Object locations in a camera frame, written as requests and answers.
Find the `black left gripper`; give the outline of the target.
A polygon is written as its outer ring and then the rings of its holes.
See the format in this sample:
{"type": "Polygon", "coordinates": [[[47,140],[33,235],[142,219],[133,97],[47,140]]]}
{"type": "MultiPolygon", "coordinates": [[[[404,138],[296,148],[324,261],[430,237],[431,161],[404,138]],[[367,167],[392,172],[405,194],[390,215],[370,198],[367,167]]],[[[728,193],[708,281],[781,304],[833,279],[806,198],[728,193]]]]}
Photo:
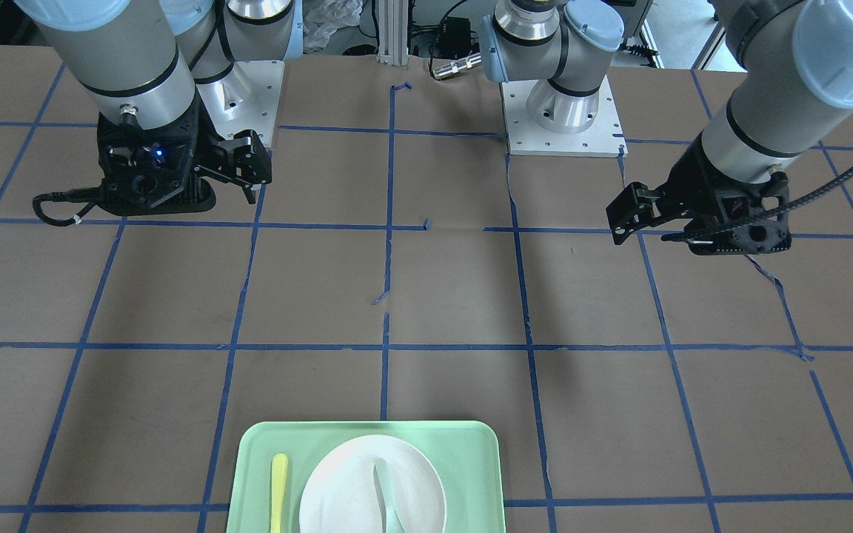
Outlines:
{"type": "Polygon", "coordinates": [[[607,223],[616,246],[644,227],[678,219],[691,221],[685,227],[687,232],[727,225],[764,212],[759,189],[759,185],[739,182],[715,168],[702,139],[695,138],[660,188],[627,184],[606,206],[607,223]]]}

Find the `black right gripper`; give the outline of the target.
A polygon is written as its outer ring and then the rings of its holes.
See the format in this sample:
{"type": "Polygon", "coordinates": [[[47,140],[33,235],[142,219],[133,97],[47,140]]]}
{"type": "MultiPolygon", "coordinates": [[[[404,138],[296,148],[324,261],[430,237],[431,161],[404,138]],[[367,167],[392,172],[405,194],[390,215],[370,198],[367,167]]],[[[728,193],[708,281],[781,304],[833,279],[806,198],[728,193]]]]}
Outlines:
{"type": "Polygon", "coordinates": [[[255,130],[222,141],[198,93],[175,121],[151,128],[139,113],[115,121],[98,117],[98,165],[110,183],[122,186],[184,186],[193,166],[216,153],[214,178],[241,189],[248,204],[272,183],[270,151],[255,130]]]}

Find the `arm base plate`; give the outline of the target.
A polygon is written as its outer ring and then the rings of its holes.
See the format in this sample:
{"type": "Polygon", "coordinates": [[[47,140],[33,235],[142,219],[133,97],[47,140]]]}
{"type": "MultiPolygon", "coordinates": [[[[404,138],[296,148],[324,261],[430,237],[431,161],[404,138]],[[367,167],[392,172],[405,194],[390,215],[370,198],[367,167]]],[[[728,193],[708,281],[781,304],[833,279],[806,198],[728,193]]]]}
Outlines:
{"type": "Polygon", "coordinates": [[[226,76],[197,89],[215,130],[225,141],[244,130],[257,132],[264,147],[273,147],[284,61],[243,61],[226,76]]]}
{"type": "Polygon", "coordinates": [[[501,82],[510,155],[623,158],[629,154],[609,79],[586,97],[548,81],[501,82]]]}

